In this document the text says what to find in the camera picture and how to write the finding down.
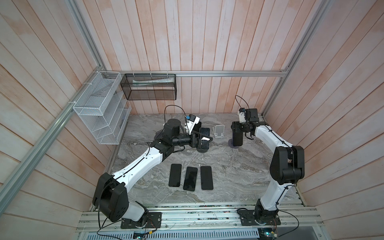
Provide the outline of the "reflective black phone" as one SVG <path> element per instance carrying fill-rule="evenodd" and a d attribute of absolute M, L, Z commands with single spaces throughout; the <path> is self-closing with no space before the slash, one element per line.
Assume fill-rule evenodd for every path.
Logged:
<path fill-rule="evenodd" d="M 199 133 L 204 136 L 204 137 L 207 137 L 207 147 L 209 147 L 209 143 L 210 143 L 210 129 L 209 128 L 200 128 L 200 131 Z"/>

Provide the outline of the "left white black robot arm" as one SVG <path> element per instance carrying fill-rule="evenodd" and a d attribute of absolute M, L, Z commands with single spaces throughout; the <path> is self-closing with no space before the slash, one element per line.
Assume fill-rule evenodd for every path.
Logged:
<path fill-rule="evenodd" d="M 104 173 L 100 176 L 92 203 L 108 220 L 128 219 L 143 225 L 147 209 L 128 198 L 136 182 L 175 153 L 176 146 L 190 146 L 200 153 L 208 151 L 213 141 L 211 130 L 203 128 L 196 116 L 187 116 L 186 121 L 182 124 L 178 119 L 169 119 L 141 156 L 111 175 Z"/>

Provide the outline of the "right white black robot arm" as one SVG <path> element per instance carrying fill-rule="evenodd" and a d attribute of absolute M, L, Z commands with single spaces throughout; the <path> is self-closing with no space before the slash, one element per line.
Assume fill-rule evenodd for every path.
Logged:
<path fill-rule="evenodd" d="M 287 191 L 305 176 L 305 153 L 300 146 L 283 140 L 264 122 L 232 122 L 232 144 L 243 145 L 243 136 L 250 133 L 261 140 L 272 152 L 270 165 L 271 181 L 265 194 L 255 206 L 255 220 L 259 224 L 277 216 L 278 205 Z"/>

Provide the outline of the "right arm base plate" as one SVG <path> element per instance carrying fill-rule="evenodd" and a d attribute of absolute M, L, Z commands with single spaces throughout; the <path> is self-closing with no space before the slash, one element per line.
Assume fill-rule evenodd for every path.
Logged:
<path fill-rule="evenodd" d="M 248 210 L 245 208 L 237 209 L 242 226 L 264 226 L 281 225 L 277 211 Z"/>

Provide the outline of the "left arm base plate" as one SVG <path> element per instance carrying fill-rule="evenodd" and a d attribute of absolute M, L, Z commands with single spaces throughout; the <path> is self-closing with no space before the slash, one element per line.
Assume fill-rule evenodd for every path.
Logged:
<path fill-rule="evenodd" d="M 162 223 L 161 212 L 147 212 L 137 221 L 123 219 L 121 223 L 122 229 L 144 229 L 152 228 L 159 229 Z"/>

